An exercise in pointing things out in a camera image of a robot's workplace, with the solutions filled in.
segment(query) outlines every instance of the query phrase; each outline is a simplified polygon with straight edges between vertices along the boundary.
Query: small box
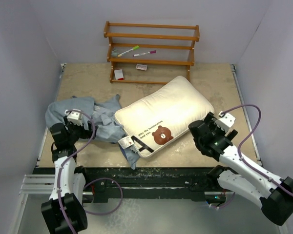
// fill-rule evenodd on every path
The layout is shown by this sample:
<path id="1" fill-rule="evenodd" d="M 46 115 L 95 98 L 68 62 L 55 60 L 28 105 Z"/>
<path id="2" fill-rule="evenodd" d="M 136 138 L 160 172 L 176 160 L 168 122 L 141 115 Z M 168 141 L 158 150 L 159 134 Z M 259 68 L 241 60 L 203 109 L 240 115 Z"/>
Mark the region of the small box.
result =
<path id="1" fill-rule="evenodd" d="M 136 69 L 146 71 L 147 70 L 147 65 L 137 64 Z"/>

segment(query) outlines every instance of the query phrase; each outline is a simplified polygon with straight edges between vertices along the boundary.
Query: wooden board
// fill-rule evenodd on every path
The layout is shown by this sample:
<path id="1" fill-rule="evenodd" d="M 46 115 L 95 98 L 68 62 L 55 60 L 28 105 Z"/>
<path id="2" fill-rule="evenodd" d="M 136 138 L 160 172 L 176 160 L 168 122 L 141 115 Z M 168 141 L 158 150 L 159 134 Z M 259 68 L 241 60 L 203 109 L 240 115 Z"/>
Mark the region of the wooden board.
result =
<path id="1" fill-rule="evenodd" d="M 103 102 L 116 94 L 121 96 L 120 103 L 126 107 L 133 102 L 152 94 L 162 87 L 159 84 L 110 83 L 110 63 L 68 64 L 60 86 L 57 100 L 92 96 L 97 102 Z M 184 66 L 150 65 L 147 71 L 135 69 L 135 64 L 122 64 L 126 80 L 170 81 L 176 76 L 186 76 Z M 235 80 L 229 64 L 195 64 L 191 68 L 191 83 L 214 106 L 215 112 L 227 110 L 241 104 Z M 238 143 L 249 133 L 242 109 L 232 111 L 236 117 L 234 128 L 239 134 L 234 139 Z M 53 167 L 50 147 L 53 139 L 47 134 L 40 167 Z M 84 143 L 77 142 L 77 149 Z M 252 140 L 242 147 L 242 152 L 256 161 Z M 85 167 L 128 167 L 119 147 L 115 144 L 94 142 L 79 153 L 77 164 Z M 149 159 L 139 159 L 137 167 L 213 167 L 213 158 L 201 155 L 195 148 L 190 133 L 165 147 Z"/>

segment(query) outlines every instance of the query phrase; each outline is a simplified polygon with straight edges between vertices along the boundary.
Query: brown bear print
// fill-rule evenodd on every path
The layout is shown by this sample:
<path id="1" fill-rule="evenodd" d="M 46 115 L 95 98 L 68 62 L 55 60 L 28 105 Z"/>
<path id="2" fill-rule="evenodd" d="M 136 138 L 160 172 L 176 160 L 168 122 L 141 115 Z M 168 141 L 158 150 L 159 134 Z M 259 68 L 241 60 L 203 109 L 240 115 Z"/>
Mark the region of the brown bear print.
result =
<path id="1" fill-rule="evenodd" d="M 166 127 L 162 127 L 161 125 L 158 126 L 158 129 L 154 133 L 152 133 L 152 136 L 154 136 L 154 141 L 158 145 L 165 145 L 167 142 L 174 139 L 171 136 L 171 131 Z"/>

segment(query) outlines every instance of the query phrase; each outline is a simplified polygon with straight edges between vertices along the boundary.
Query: white pillow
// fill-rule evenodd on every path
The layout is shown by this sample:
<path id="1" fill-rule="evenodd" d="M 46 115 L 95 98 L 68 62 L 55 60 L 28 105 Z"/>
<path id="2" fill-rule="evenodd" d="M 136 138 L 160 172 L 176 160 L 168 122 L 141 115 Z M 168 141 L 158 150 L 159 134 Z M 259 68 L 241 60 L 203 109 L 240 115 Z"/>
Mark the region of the white pillow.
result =
<path id="1" fill-rule="evenodd" d="M 116 120 L 134 140 L 141 157 L 150 157 L 204 119 L 213 106 L 189 81 L 178 76 L 155 93 L 118 110 Z"/>

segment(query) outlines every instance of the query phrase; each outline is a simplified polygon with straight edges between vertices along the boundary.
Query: white wall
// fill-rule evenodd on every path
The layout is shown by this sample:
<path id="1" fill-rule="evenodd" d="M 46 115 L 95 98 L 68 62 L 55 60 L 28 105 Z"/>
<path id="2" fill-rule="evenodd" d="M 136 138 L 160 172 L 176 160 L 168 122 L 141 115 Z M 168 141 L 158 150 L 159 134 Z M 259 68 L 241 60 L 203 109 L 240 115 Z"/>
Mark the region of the white wall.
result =
<path id="1" fill-rule="evenodd" d="M 61 66 L 27 0 L 0 0 L 0 234 L 32 172 Z"/>
<path id="2" fill-rule="evenodd" d="M 266 168 L 293 178 L 293 0 L 275 0 L 237 65 L 243 98 L 262 109 L 255 132 Z M 257 112 L 249 109 L 252 125 Z M 293 216 L 288 226 L 293 234 Z"/>
<path id="3" fill-rule="evenodd" d="M 106 21 L 200 26 L 199 62 L 237 63 L 270 0 L 30 0 L 61 62 L 106 62 Z"/>

